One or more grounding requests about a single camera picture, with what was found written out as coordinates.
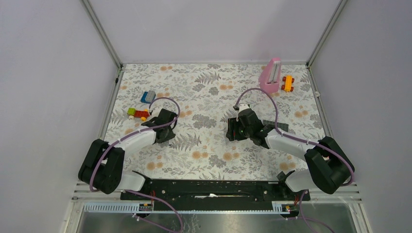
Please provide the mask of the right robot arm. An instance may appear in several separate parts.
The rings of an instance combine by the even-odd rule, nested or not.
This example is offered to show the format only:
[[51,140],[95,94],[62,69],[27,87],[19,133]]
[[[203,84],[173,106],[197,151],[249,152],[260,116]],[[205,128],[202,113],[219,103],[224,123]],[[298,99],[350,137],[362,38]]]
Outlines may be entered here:
[[226,137],[229,141],[249,139],[257,146],[285,152],[307,164],[306,170],[278,175],[282,182],[278,192],[285,200],[291,200],[299,191],[313,188],[333,194],[353,180],[354,166],[333,138],[326,136],[319,141],[299,138],[281,130],[275,123],[263,124],[250,108],[227,120]]

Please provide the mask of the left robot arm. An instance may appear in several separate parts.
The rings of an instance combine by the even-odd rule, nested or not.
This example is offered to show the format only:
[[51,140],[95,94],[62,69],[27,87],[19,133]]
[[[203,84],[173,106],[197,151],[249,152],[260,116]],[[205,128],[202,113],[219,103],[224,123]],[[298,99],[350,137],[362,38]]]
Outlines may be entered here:
[[148,178],[137,172],[123,170],[125,158],[145,147],[168,142],[175,137],[173,124],[178,114],[164,108],[153,111],[154,116],[134,132],[113,143],[96,139],[86,154],[78,172],[78,179],[91,191],[111,194],[116,190],[131,190],[140,200],[149,197]]

